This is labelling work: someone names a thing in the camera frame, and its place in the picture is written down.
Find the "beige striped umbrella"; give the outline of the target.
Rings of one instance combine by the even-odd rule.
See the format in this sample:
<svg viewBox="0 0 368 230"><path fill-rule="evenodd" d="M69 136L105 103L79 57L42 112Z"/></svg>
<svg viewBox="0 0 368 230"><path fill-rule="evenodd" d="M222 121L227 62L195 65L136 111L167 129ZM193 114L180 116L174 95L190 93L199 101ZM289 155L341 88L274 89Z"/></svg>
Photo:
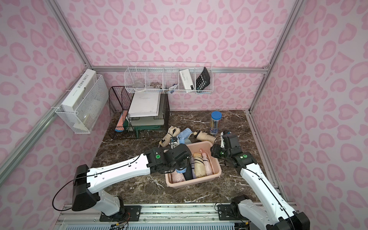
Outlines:
<svg viewBox="0 0 368 230"><path fill-rule="evenodd" d="M207 176L204 160L201 153L193 154L193 162L196 178Z"/></svg>

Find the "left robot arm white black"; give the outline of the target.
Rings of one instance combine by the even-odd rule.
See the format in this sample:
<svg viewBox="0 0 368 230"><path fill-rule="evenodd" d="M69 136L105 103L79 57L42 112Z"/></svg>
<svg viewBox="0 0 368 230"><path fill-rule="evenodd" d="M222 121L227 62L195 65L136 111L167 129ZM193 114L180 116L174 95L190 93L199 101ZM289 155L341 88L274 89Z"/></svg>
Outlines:
<svg viewBox="0 0 368 230"><path fill-rule="evenodd" d="M101 213L102 222L123 221L128 216L124 201L106 192L106 187L138 176L185 169L191 157L190 149L180 144L173 149L154 147L132 159L104 167L80 165L70 181L73 188L70 209L74 212L95 209Z"/></svg>

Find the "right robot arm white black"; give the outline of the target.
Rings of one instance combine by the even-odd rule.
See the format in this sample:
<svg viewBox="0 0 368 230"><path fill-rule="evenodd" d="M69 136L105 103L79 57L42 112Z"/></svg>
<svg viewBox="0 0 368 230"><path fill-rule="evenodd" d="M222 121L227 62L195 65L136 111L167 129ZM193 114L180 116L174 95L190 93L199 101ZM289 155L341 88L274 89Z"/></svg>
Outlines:
<svg viewBox="0 0 368 230"><path fill-rule="evenodd" d="M247 218L260 230L309 230L310 220L304 212L297 212L273 187L258 162L249 152L241 149L238 137L229 133L221 136L221 144L214 144L211 156L224 160L253 189L263 205L257 206L246 196L232 200L234 217Z"/></svg>

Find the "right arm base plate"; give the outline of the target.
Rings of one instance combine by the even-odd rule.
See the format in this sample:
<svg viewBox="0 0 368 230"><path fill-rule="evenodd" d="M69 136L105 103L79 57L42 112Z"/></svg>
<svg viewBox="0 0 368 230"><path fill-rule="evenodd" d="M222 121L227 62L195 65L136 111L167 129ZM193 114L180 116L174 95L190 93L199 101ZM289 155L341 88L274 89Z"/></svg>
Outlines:
<svg viewBox="0 0 368 230"><path fill-rule="evenodd" d="M242 216L235 203L215 205L215 210L218 212L219 220L242 220L248 221L248 219Z"/></svg>

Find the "pink plastic storage box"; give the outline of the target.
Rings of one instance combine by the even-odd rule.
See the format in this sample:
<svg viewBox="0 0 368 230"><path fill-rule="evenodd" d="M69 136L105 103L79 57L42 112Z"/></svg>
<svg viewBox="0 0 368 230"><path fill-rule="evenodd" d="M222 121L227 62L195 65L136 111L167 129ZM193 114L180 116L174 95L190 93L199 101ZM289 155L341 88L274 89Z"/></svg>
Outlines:
<svg viewBox="0 0 368 230"><path fill-rule="evenodd" d="M201 178L198 178L198 179L192 179L192 180L189 180L189 181L173 183L171 175L166 174L165 175L165 180L166 180L167 186L171 187L171 188L174 188L174 189L178 189L178 188L181 188L181 187L192 186L192 185L212 181L212 180L220 177L221 173L222 173L222 169L221 169L221 166L219 164L219 161L218 161L218 159L212 157L211 154L210 154L210 149L211 149L212 146L213 146L213 144L209 141L197 142L197 143L192 143L192 144L187 145L187 147L190 149L190 151L192 153L204 152L204 153L207 154L207 157L208 157L208 160L210 162L211 169L212 169L212 172L213 172L212 175L201 177Z"/></svg>

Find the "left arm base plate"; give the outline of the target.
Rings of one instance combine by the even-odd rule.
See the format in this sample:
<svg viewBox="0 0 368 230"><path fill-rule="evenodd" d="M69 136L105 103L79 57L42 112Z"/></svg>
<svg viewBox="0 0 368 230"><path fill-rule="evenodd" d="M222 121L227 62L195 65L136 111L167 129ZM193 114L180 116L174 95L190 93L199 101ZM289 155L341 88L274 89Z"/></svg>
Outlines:
<svg viewBox="0 0 368 230"><path fill-rule="evenodd" d="M112 216L107 216L101 213L100 222L138 222L141 215L142 206L139 205L128 205L124 206L124 211L120 211Z"/></svg>

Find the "blue umbrella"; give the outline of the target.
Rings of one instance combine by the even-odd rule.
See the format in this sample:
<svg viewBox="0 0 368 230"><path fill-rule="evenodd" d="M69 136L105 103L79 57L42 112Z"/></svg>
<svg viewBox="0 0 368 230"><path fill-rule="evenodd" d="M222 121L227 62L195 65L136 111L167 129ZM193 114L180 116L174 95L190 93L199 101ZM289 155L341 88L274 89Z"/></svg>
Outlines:
<svg viewBox="0 0 368 230"><path fill-rule="evenodd" d="M190 128L186 128L181 131L176 137L179 144L191 144L189 137L192 134L192 130Z"/></svg>
<svg viewBox="0 0 368 230"><path fill-rule="evenodd" d="M177 173L181 173L181 174L183 174L183 173L185 173L185 172L187 171L187 168L186 168L186 167L184 167L184 168L176 169L175 171L176 171Z"/></svg>

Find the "black umbrella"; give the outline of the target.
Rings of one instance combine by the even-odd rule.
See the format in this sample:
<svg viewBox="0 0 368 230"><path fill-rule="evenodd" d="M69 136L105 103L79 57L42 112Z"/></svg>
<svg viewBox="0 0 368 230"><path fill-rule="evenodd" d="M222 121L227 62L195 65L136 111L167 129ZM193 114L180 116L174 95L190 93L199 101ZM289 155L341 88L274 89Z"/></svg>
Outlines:
<svg viewBox="0 0 368 230"><path fill-rule="evenodd" d="M193 179L192 168L190 165L186 168L186 171L183 173L183 175L186 181Z"/></svg>

